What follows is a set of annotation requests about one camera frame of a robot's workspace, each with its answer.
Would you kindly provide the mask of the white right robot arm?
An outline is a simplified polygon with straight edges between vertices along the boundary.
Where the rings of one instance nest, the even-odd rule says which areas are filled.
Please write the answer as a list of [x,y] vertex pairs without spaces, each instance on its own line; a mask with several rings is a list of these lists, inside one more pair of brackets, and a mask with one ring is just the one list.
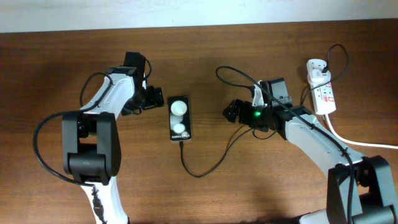
[[325,129],[303,105],[294,106],[282,78],[259,81],[252,101],[233,100],[223,111],[230,122],[272,130],[300,148],[328,179],[326,209],[293,223],[397,223],[397,195],[389,163],[366,157]]

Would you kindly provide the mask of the black Galaxy flip phone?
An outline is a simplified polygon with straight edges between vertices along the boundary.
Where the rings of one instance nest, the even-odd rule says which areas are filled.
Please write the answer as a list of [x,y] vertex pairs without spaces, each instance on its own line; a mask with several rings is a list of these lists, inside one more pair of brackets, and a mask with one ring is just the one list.
[[170,140],[189,141],[192,139],[190,104],[188,96],[171,96],[169,103]]

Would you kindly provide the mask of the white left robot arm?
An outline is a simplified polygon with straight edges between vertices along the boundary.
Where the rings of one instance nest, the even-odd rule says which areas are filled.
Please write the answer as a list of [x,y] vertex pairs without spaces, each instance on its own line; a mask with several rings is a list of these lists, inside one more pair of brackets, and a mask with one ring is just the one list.
[[91,101],[62,118],[63,168],[85,191],[96,223],[129,223],[117,185],[121,166],[118,116],[163,106],[160,88],[138,66],[111,67]]

